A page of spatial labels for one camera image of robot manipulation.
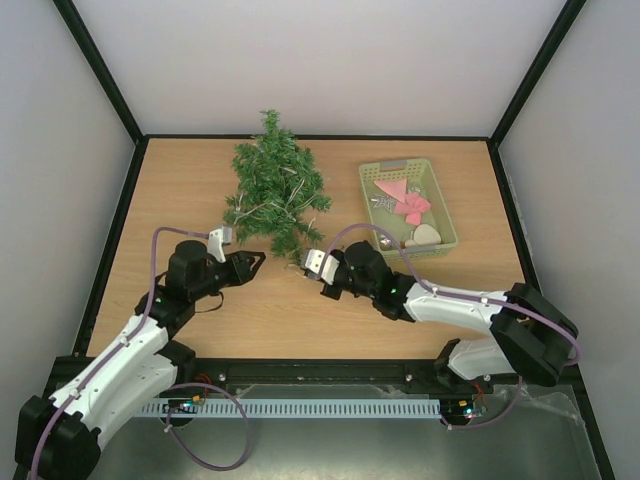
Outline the light green plastic basket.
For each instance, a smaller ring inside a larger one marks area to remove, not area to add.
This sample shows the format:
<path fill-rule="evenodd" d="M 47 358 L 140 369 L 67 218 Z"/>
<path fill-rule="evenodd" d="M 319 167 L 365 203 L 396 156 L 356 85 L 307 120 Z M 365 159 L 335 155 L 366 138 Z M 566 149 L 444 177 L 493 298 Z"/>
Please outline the light green plastic basket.
<path fill-rule="evenodd" d="M 359 166 L 361 190 L 373 245 L 387 259 L 443 256 L 458 246 L 444 197 L 425 158 L 388 160 Z"/>

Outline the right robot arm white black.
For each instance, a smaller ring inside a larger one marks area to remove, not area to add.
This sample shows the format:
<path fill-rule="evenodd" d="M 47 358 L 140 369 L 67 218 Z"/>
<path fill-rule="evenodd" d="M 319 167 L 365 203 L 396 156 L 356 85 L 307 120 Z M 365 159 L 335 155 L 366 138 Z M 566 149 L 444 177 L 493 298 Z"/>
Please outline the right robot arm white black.
<path fill-rule="evenodd" d="M 578 353 L 578 328 L 528 284 L 516 283 L 506 292 L 442 287 L 413 272 L 392 270 L 367 241 L 344 251 L 311 250 L 304 269 L 322 282 L 328 298 L 349 292 L 369 298 L 391 320 L 439 322 L 481 333 L 477 340 L 451 340 L 441 351 L 436 379 L 450 392 L 500 374 L 550 387 Z"/>

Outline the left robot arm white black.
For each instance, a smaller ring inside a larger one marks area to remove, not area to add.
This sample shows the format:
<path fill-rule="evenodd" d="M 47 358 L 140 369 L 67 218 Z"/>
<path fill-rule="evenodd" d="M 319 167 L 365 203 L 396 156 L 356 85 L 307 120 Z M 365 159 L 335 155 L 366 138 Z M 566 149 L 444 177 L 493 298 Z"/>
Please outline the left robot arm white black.
<path fill-rule="evenodd" d="M 35 479 L 86 479 L 113 436 L 153 398 L 217 390 L 195 381 L 195 353 L 174 338 L 198 301 L 249 283 L 265 259 L 198 239 L 178 243 L 167 269 L 150 273 L 148 292 L 111 343 L 66 384 L 21 407 L 16 463 Z"/>

